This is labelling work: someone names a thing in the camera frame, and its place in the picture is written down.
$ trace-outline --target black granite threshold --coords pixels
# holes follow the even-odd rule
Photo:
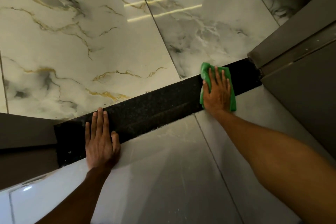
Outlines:
[[[226,65],[237,95],[261,85],[260,71],[249,58]],[[121,143],[161,126],[182,119],[203,108],[199,104],[202,79],[199,75],[158,90],[104,108],[110,131],[119,134]],[[85,158],[85,123],[92,114],[54,126],[57,138],[57,161],[60,167]]]

